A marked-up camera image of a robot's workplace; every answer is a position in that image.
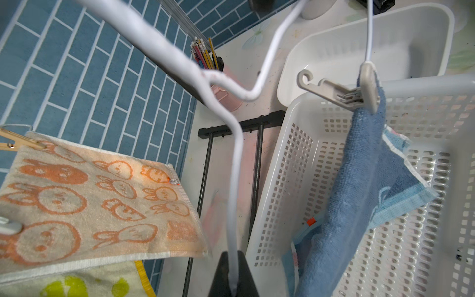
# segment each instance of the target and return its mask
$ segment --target orange patterned towel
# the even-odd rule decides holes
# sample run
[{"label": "orange patterned towel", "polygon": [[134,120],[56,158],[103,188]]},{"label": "orange patterned towel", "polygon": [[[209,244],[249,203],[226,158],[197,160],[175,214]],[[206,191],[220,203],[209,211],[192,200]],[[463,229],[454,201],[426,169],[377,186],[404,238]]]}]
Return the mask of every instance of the orange patterned towel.
[{"label": "orange patterned towel", "polygon": [[0,188],[0,285],[128,260],[200,258],[200,219],[171,165],[54,137],[22,146]]}]

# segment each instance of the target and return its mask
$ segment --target towel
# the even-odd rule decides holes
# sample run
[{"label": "towel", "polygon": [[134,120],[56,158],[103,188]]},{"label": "towel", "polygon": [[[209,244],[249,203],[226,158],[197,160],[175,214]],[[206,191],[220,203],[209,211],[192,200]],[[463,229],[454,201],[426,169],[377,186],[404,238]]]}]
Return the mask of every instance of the towel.
[{"label": "towel", "polygon": [[155,297],[142,261],[87,268],[1,286],[9,297]]},{"label": "towel", "polygon": [[28,133],[0,188],[0,284],[118,263],[208,253],[171,165]]},{"label": "towel", "polygon": [[386,97],[378,81],[377,88],[377,112],[353,113],[322,232],[312,240],[295,296],[331,296],[368,228],[437,196],[404,155],[409,139],[385,126]]}]

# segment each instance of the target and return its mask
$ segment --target blue tile wall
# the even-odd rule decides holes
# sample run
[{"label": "blue tile wall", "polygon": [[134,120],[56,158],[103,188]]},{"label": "blue tile wall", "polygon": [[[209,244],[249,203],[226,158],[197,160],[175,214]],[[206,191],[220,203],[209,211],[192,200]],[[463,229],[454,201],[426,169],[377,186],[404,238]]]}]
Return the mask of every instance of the blue tile wall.
[{"label": "blue tile wall", "polygon": [[251,11],[247,0],[175,0],[189,19],[218,48],[275,15],[296,0],[276,0],[270,13]]},{"label": "blue tile wall", "polygon": [[[181,176],[196,99],[73,0],[22,1],[0,44],[0,125],[29,124],[69,141],[171,163]],[[188,48],[190,38],[157,0],[128,3]],[[0,184],[14,157],[0,151]],[[157,291],[162,261],[144,264]]]}]

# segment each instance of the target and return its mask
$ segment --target white wire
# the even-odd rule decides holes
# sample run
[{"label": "white wire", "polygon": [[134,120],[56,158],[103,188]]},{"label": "white wire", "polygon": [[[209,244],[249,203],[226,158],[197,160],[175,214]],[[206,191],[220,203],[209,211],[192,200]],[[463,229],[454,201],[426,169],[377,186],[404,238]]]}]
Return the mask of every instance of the white wire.
[{"label": "white wire", "polygon": [[185,83],[195,87],[209,110],[214,112],[231,129],[234,136],[234,151],[229,181],[229,200],[226,218],[226,236],[228,241],[229,288],[232,296],[236,295],[239,279],[238,245],[236,238],[236,207],[241,170],[241,158],[244,137],[237,119],[221,105],[210,89],[210,83],[223,86],[242,100],[255,100],[264,87],[265,80],[277,52],[278,44],[287,28],[298,17],[308,0],[299,0],[292,12],[277,29],[271,46],[261,68],[261,73],[252,91],[247,91],[232,79],[219,71],[202,71],[179,49],[173,46],[159,31],[150,26],[134,10],[120,0],[77,0],[87,6],[93,13],[111,24],[125,38],[137,45],[146,56],[155,59],[173,71]]},{"label": "white wire", "polygon": [[371,61],[371,51],[373,46],[373,0],[368,0],[368,34],[366,37],[365,61]]}]

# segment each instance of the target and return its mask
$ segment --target clothespin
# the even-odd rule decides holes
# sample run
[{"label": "clothespin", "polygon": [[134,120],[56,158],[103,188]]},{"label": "clothespin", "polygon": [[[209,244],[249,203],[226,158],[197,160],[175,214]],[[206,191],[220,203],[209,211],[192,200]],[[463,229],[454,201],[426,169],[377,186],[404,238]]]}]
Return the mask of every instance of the clothespin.
[{"label": "clothespin", "polygon": [[326,78],[322,79],[318,85],[307,84],[304,82],[304,77],[307,78],[307,81],[311,81],[314,76],[309,70],[304,69],[297,75],[297,85],[301,89],[314,93],[349,111],[365,107],[374,114],[380,103],[375,74],[374,64],[370,61],[364,62],[360,68],[360,86],[349,89]]},{"label": "clothespin", "polygon": [[39,150],[44,150],[46,148],[46,145],[41,142],[24,137],[23,135],[9,131],[5,128],[0,128],[0,136],[14,141],[14,143],[0,143],[0,151],[17,152],[22,145],[31,146],[32,148]]}]

